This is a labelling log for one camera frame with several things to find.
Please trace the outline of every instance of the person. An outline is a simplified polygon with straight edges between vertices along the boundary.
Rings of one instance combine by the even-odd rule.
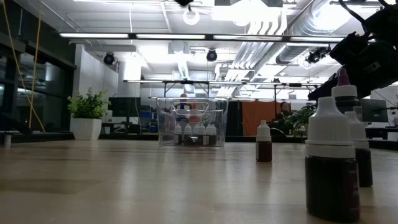
[[[275,120],[283,119],[286,116],[292,115],[290,112],[290,106],[287,102],[283,101],[280,103],[280,113],[276,116]]]

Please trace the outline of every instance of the fluorescent light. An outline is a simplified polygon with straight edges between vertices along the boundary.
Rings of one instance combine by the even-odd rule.
[[[66,38],[117,38],[117,39],[128,39],[128,34],[105,34],[105,33],[97,33],[97,34],[87,34],[87,33],[61,33],[61,37]]]
[[[243,82],[209,82],[209,84],[242,85]]]
[[[214,35],[215,40],[254,40],[254,41],[281,41],[282,37],[263,35]]]
[[[123,80],[130,83],[163,83],[161,80]]]
[[[199,34],[137,34],[137,39],[190,39],[190,40],[204,40],[205,35]]]
[[[286,43],[288,47],[329,47],[329,44],[317,43]]]
[[[292,42],[327,42],[327,43],[339,43],[344,37],[291,37]]]
[[[281,83],[272,83],[272,82],[248,82],[247,85],[281,85]]]

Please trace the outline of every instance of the clear plastic container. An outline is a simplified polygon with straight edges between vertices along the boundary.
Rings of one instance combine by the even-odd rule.
[[[224,146],[228,111],[227,99],[158,98],[156,107],[161,146]],[[180,134],[179,131],[175,133],[177,124],[181,127],[181,138],[183,139],[178,144],[174,141],[177,138],[175,135]],[[192,129],[190,134],[184,133],[186,125]],[[202,126],[211,128],[203,133]]]

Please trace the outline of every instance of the black equipment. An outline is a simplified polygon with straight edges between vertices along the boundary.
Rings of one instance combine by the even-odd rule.
[[[330,52],[330,57],[346,69],[351,84],[357,87],[358,98],[398,81],[398,4],[388,5],[383,0],[379,1],[385,8],[365,20],[339,0],[341,6],[362,23],[365,34],[348,34]],[[336,85],[337,74],[333,74],[311,92],[308,99],[330,96]]]
[[[111,104],[108,109],[112,111],[114,117],[126,117],[126,122],[122,122],[126,130],[130,126],[130,117],[139,117],[141,98],[139,97],[109,97]]]
[[[326,55],[329,52],[330,52],[330,46],[329,47],[319,47],[316,50],[311,51],[310,55],[305,59],[305,61],[308,63],[317,63],[317,62],[319,62],[319,60],[326,57]]]
[[[388,122],[385,100],[362,99],[361,106],[364,122]]]
[[[106,53],[104,57],[104,63],[106,65],[114,65],[117,62],[112,52]]]
[[[207,53],[206,59],[208,62],[214,62],[217,60],[217,53],[215,49],[210,49]]]

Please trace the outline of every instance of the ventilation duct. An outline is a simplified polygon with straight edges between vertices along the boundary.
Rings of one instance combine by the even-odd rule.
[[[181,80],[189,80],[189,72],[188,72],[188,65],[187,60],[185,59],[184,50],[188,47],[185,46],[186,44],[181,40],[175,40],[171,43],[171,48],[173,53],[176,55],[181,55],[180,59],[177,62],[178,70],[180,71],[180,78]],[[195,87],[193,85],[184,85],[184,93],[195,93]]]
[[[286,35],[330,35],[344,25],[350,15],[342,7],[330,5],[330,2],[331,0],[312,2],[292,27],[286,30]],[[308,47],[274,44],[256,70],[260,70],[267,63],[273,63],[270,62],[272,58],[275,58],[275,62],[278,64],[288,64],[307,49]]]

